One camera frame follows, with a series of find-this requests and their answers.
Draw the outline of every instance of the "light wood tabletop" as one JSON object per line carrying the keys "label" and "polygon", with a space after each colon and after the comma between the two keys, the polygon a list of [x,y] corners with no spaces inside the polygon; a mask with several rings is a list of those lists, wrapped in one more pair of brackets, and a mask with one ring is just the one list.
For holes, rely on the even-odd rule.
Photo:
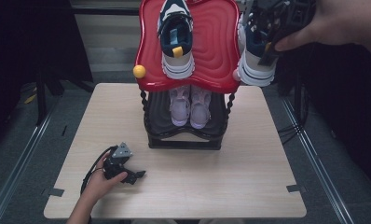
{"label": "light wood tabletop", "polygon": [[[295,179],[260,88],[240,86],[220,150],[151,149],[136,84],[99,84],[78,127],[44,215],[68,218],[82,180],[99,155],[125,142],[125,167],[146,170],[135,185],[119,184],[98,201],[92,217],[303,217]],[[189,133],[173,139],[200,141]]]}

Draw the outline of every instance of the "navy blue sneaker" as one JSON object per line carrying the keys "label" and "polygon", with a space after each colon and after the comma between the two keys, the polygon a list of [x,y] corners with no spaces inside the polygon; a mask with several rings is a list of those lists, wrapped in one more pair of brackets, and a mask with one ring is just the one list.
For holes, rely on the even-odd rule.
{"label": "navy blue sneaker", "polygon": [[[242,24],[243,17],[248,17],[246,25]],[[262,34],[255,30],[251,18],[252,15],[245,15],[243,13],[238,23],[238,37],[244,46],[238,63],[238,77],[247,85],[265,87],[274,78],[276,62],[271,66],[258,64],[268,43],[261,36]]]}
{"label": "navy blue sneaker", "polygon": [[173,79],[192,75],[192,17],[184,0],[166,0],[158,18],[158,38],[162,48],[162,69]]}

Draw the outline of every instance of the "orange ball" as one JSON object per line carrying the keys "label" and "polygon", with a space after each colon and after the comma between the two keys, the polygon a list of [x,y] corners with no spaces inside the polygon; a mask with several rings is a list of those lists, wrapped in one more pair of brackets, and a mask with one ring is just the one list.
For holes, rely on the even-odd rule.
{"label": "orange ball", "polygon": [[133,75],[137,78],[142,78],[145,76],[145,68],[142,65],[136,65],[133,67]]}

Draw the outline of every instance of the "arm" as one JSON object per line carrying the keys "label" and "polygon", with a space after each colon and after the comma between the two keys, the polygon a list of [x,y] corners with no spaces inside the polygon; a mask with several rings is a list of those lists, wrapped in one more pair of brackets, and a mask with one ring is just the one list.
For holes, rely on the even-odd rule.
{"label": "arm", "polygon": [[[96,167],[103,167],[104,159],[109,155],[106,153],[97,163]],[[89,215],[92,212],[93,206],[101,199],[107,192],[109,192],[114,185],[127,177],[127,173],[123,172],[115,177],[107,180],[104,177],[103,169],[96,169],[89,179],[89,183],[78,199],[72,214],[67,220],[67,224],[88,223]]]}
{"label": "arm", "polygon": [[279,41],[278,51],[319,42],[360,44],[371,52],[371,0],[317,0],[311,23]]}

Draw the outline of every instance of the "red wavy tray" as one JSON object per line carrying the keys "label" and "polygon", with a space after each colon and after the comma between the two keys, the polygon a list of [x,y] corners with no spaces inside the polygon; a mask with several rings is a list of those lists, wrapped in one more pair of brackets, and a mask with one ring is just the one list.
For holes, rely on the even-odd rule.
{"label": "red wavy tray", "polygon": [[144,0],[140,7],[142,37],[135,65],[146,73],[136,78],[141,90],[166,91],[193,84],[218,93],[235,92],[240,83],[232,77],[240,58],[237,22],[239,9],[233,0],[188,1],[194,21],[192,53],[195,71],[191,77],[175,80],[162,71],[162,51],[158,41],[157,22],[164,0]]}

